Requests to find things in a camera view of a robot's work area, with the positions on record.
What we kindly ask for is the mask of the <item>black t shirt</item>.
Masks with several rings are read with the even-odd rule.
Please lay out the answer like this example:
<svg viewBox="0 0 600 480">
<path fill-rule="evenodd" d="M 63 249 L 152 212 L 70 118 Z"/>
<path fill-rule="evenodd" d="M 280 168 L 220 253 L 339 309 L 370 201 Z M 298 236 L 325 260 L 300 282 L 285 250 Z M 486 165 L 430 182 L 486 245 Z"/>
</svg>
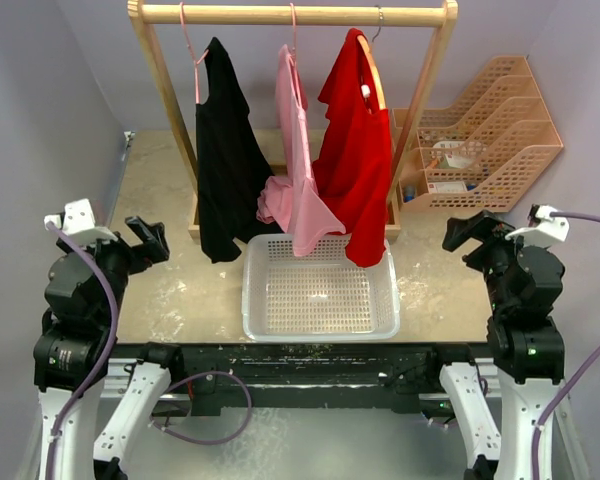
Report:
<svg viewBox="0 0 600 480">
<path fill-rule="evenodd" d="M 235 241 L 277 234 L 257 218 L 258 198 L 273 176 L 249 122 L 250 109 L 228 52 L 212 38 L 204 59 L 208 97 L 196 106 L 201 249 L 213 263 L 241 255 Z"/>
</svg>

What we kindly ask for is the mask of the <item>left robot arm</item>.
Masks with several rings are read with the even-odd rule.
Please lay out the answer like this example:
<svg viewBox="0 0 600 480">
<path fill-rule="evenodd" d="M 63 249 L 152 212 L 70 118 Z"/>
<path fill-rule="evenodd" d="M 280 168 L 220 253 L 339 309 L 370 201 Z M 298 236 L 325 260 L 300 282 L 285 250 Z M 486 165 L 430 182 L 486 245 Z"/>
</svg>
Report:
<svg viewBox="0 0 600 480">
<path fill-rule="evenodd" d="M 102 432 L 98 408 L 117 343 L 119 311 L 130 276 L 170 257 L 163 223 L 138 216 L 125 220 L 139 242 L 95 224 L 93 240 L 78 243 L 63 228 L 64 215 L 46 227 L 57 235 L 62 256 L 48 272 L 42 334 L 33 349 L 34 384 L 42 413 L 42 479 L 125 479 L 129 457 L 164 392 L 186 378 L 179 346 L 149 342 L 131 369 L 118 407 Z"/>
</svg>

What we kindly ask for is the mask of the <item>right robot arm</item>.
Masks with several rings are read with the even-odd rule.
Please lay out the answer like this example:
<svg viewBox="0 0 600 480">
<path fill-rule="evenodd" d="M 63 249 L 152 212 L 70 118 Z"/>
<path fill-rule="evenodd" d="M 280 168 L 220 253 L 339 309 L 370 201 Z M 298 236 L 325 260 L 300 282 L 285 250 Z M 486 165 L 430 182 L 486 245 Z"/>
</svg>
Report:
<svg viewBox="0 0 600 480">
<path fill-rule="evenodd" d="M 501 419 L 494 420 L 476 361 L 439 357 L 425 366 L 426 383 L 451 401 L 466 451 L 466 479 L 553 476 L 553 416 L 564 382 L 565 345 L 551 313 L 565 267 L 550 249 L 568 233 L 568 220 L 546 205 L 533 207 L 521 228 L 489 211 L 447 221 L 444 250 L 479 243 L 463 261 L 486 284 L 487 345 L 502 407 Z"/>
</svg>

